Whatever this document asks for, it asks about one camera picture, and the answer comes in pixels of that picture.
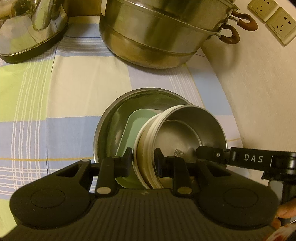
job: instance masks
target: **stacked steamer pot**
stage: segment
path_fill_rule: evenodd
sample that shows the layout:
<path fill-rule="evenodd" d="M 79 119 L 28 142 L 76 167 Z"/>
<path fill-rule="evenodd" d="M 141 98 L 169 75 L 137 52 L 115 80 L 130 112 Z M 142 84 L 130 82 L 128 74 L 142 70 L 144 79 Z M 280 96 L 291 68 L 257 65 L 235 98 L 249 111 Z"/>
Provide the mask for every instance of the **stacked steamer pot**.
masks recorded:
<path fill-rule="evenodd" d="M 103 0 L 99 27 L 103 41 L 117 56 L 165 69 L 188 61 L 211 36 L 238 43 L 239 35 L 226 24 L 228 20 L 248 31 L 258 29 L 251 16 L 237 10 L 229 0 Z M 232 36 L 220 35 L 222 28 L 231 30 Z"/>

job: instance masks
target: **ribbed black surface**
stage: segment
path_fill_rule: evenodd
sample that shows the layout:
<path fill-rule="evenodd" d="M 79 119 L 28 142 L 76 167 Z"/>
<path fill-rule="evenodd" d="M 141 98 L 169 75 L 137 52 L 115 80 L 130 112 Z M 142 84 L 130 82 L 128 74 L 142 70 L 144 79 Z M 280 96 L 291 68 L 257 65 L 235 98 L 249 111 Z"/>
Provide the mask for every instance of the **ribbed black surface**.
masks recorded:
<path fill-rule="evenodd" d="M 191 199 L 168 189 L 121 189 L 115 197 L 97 199 L 91 210 L 68 226 L 36 230 L 17 226 L 3 241 L 262 241 L 274 230 L 232 230 L 205 218 Z"/>

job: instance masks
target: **green dish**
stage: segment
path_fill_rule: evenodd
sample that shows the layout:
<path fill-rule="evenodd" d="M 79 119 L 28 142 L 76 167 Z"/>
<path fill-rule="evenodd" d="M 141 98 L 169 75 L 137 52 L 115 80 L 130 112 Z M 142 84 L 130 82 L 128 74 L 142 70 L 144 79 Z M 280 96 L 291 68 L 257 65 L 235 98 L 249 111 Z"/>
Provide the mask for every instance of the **green dish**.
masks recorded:
<path fill-rule="evenodd" d="M 116 152 L 117 156 L 122 156 L 127 147 L 134 147 L 136 137 L 142 128 L 142 126 L 148 121 L 151 117 L 157 115 L 161 111 L 149 110 L 149 109 L 139 109 L 134 111 L 128 118 L 126 127 L 123 131 L 123 135 L 119 142 L 119 146 Z M 124 188 L 144 188 L 141 182 L 139 181 L 133 167 L 131 168 L 130 175 L 128 177 L 118 177 L 116 181 Z"/>

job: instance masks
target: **brown pot handle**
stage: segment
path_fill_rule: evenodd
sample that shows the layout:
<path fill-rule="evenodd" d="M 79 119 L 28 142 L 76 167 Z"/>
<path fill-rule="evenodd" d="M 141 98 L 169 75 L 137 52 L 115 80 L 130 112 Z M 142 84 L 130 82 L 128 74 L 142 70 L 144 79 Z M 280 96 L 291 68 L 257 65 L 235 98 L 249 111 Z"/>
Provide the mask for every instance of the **brown pot handle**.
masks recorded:
<path fill-rule="evenodd" d="M 258 25 L 257 25 L 255 19 L 252 18 L 249 14 L 238 13 L 236 11 L 232 11 L 231 15 L 233 15 L 237 18 L 247 19 L 250 21 L 249 23 L 246 23 L 241 19 L 237 20 L 237 25 L 240 26 L 241 28 L 243 28 L 247 31 L 255 31 L 258 29 Z"/>
<path fill-rule="evenodd" d="M 221 28 L 229 29 L 232 32 L 231 37 L 226 37 L 224 35 L 219 36 L 219 39 L 222 42 L 227 43 L 227 44 L 237 44 L 240 41 L 239 33 L 236 31 L 236 29 L 233 26 L 231 26 L 229 24 L 222 24 Z"/>

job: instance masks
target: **metal screw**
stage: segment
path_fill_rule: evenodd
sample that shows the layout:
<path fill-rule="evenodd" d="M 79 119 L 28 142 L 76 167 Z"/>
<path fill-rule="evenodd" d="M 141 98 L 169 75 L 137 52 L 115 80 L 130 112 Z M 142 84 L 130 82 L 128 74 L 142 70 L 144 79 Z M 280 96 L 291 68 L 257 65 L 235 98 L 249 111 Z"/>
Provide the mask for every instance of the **metal screw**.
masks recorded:
<path fill-rule="evenodd" d="M 192 189 L 189 187 L 180 187 L 178 188 L 177 192 L 180 194 L 190 194 L 192 193 Z"/>
<path fill-rule="evenodd" d="M 100 187 L 96 190 L 99 194 L 109 194 L 111 192 L 111 188 L 109 187 Z"/>

